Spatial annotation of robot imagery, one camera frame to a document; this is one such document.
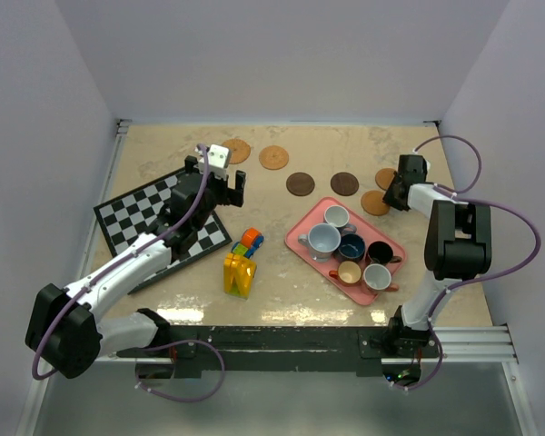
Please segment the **dark wooden coaster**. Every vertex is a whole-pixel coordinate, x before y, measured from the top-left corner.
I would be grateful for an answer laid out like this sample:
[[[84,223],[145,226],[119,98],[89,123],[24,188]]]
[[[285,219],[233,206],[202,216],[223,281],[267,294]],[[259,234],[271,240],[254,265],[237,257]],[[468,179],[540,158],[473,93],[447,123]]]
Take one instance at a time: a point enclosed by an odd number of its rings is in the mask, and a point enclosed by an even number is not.
[[[355,175],[348,172],[339,172],[330,180],[332,190],[341,196],[352,196],[359,190],[359,181]]]
[[[314,179],[304,172],[292,173],[286,179],[286,189],[295,196],[306,196],[315,188]]]

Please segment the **woven rattan coaster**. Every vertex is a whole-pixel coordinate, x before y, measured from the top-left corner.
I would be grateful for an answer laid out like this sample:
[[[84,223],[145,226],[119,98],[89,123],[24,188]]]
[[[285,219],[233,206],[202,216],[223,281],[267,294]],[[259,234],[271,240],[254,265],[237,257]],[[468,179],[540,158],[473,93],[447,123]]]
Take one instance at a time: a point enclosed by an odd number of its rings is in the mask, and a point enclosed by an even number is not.
[[[375,174],[375,182],[383,191],[387,191],[396,175],[393,168],[382,168]]]
[[[239,138],[231,138],[222,143],[222,147],[229,150],[230,163],[240,164],[251,154],[251,146]]]
[[[383,201],[382,191],[370,190],[361,198],[362,209],[372,216],[384,216],[390,211],[390,206]]]
[[[279,145],[269,145],[260,152],[259,162],[265,169],[279,170],[289,162],[289,154]]]

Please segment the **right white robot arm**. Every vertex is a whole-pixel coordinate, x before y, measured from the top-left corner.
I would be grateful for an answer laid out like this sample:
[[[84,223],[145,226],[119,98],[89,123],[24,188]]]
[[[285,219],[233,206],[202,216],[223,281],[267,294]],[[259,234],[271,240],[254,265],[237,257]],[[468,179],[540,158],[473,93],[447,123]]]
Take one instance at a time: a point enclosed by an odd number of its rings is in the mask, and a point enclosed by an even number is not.
[[[459,201],[426,182],[428,165],[403,154],[384,201],[429,219],[424,245],[426,272],[417,292],[390,318],[381,339],[390,356],[408,356],[431,340],[431,328],[451,297],[451,287],[476,278],[491,266],[491,209]]]

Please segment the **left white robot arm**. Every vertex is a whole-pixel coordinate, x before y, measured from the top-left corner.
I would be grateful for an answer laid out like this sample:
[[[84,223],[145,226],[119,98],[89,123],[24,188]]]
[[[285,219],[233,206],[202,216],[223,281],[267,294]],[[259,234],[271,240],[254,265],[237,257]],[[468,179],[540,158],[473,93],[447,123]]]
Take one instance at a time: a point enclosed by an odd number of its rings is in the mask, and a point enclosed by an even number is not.
[[[115,321],[105,314],[150,276],[179,260],[192,248],[218,205],[243,205],[246,174],[228,185],[229,149],[217,144],[196,147],[188,156],[169,200],[131,245],[95,272],[63,288],[49,283],[35,298],[25,344],[34,351],[32,375],[40,381],[40,361],[73,379],[100,356],[142,349],[164,354],[170,345],[167,322],[143,309]]]

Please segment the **large light blue cup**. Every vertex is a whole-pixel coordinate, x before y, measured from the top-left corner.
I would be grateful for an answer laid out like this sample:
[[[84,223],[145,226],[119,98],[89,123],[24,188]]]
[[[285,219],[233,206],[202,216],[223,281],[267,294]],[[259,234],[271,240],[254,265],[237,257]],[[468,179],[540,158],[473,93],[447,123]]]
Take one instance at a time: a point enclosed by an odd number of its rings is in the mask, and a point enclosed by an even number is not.
[[[329,261],[341,240],[338,229],[328,223],[315,224],[308,233],[298,236],[298,242],[307,248],[309,255],[317,263]]]

